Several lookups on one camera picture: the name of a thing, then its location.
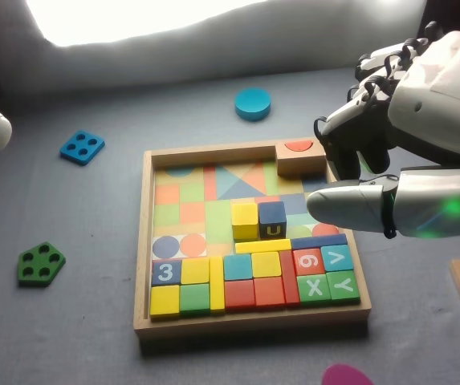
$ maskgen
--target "yellow rectangular block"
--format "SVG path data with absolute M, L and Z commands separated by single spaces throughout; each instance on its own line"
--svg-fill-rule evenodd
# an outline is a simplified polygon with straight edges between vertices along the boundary
M 281 276 L 281 265 L 279 264 L 279 253 L 277 251 L 252 253 L 251 263 L 253 266 L 253 278 Z
M 266 251 L 291 250 L 290 239 L 274 239 L 270 241 L 243 242 L 235 244 L 237 254 L 264 253 Z
M 210 277 L 209 258 L 185 258 L 181 262 L 181 284 L 208 283 Z
M 224 310 L 224 270 L 222 255 L 210 257 L 210 310 Z
M 180 286 L 153 286 L 149 315 L 153 317 L 172 317 L 180 314 Z
M 236 240 L 258 239 L 258 205 L 236 203 L 231 205 L 231 226 Z

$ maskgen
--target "blue round block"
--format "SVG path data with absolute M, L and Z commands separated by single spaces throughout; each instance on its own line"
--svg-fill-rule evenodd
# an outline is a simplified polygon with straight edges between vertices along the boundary
M 271 110 L 271 97 L 261 88 L 247 88 L 235 96 L 237 115 L 250 122 L 262 120 Z

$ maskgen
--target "pink object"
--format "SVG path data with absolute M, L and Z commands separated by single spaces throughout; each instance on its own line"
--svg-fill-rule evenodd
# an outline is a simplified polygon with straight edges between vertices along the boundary
M 338 363 L 326 369 L 322 385 L 374 385 L 366 375 L 354 367 Z

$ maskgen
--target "block with number 3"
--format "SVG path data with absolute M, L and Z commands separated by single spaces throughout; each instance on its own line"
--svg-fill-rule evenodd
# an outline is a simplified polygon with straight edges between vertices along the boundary
M 156 261 L 153 263 L 151 286 L 179 285 L 181 261 Z
M 324 263 L 320 249 L 294 250 L 296 275 L 324 274 Z

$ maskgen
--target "dark blue rectangular block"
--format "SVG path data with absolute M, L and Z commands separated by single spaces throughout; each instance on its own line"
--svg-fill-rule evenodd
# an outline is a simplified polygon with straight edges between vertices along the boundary
M 180 285 L 181 259 L 174 261 L 155 261 L 151 286 Z
M 291 239 L 292 250 L 315 249 L 323 246 L 347 245 L 345 234 L 325 235 L 323 237 L 307 237 Z
M 104 147 L 104 140 L 86 131 L 78 131 L 60 149 L 62 158 L 84 166 Z
M 283 202 L 258 203 L 260 239 L 279 239 L 287 236 L 287 214 Z

